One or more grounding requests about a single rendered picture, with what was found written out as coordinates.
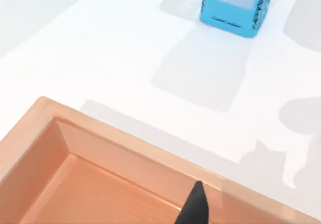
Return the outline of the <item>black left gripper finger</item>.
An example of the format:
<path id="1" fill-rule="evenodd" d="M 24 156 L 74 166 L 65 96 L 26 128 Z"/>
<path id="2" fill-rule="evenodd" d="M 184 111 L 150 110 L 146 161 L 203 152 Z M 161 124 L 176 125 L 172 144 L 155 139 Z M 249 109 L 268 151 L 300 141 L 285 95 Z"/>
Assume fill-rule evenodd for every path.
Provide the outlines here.
<path id="1" fill-rule="evenodd" d="M 209 206 L 202 181 L 195 182 L 175 224 L 209 224 Z"/>

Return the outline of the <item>light blue carton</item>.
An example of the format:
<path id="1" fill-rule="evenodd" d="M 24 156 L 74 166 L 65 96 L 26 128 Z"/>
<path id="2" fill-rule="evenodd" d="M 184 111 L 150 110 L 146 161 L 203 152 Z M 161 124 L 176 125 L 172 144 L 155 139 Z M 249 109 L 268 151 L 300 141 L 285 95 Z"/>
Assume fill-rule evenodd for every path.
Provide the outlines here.
<path id="1" fill-rule="evenodd" d="M 232 34 L 253 38 L 257 35 L 270 0 L 202 0 L 200 21 Z"/>

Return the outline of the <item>shallow salmon-coloured box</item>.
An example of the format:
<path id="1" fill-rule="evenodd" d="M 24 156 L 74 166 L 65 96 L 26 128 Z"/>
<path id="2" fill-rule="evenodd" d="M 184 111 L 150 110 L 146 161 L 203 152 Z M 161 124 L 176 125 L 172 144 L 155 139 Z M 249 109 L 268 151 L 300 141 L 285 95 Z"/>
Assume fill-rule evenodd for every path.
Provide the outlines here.
<path id="1" fill-rule="evenodd" d="M 0 224 L 175 224 L 197 180 L 209 224 L 321 224 L 46 97 L 0 141 Z"/>

